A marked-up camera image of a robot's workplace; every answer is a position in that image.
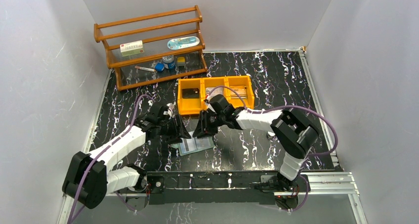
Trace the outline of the white printed card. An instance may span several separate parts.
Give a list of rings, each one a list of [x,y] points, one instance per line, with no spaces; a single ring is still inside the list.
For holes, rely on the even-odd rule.
[[[183,153],[194,152],[204,149],[205,145],[197,139],[184,139],[181,145],[181,151]]]

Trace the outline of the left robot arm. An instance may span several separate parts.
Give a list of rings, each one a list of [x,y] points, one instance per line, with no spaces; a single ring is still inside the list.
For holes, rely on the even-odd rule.
[[[169,105],[156,102],[105,145],[89,153],[76,153],[62,191],[89,209],[97,207],[107,194],[121,189],[130,187],[135,192],[145,191],[149,184],[143,168],[134,164],[118,170],[113,168],[133,150],[160,136],[168,144],[191,138],[180,115],[173,113]]]

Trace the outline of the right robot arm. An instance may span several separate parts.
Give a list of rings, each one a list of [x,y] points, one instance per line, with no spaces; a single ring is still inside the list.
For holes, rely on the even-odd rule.
[[[292,191],[297,186],[299,170],[319,137],[318,128],[296,107],[254,111],[234,107],[218,94],[211,98],[208,108],[200,112],[193,137],[213,136],[221,126],[274,133],[285,150],[278,178],[279,187],[284,191]]]

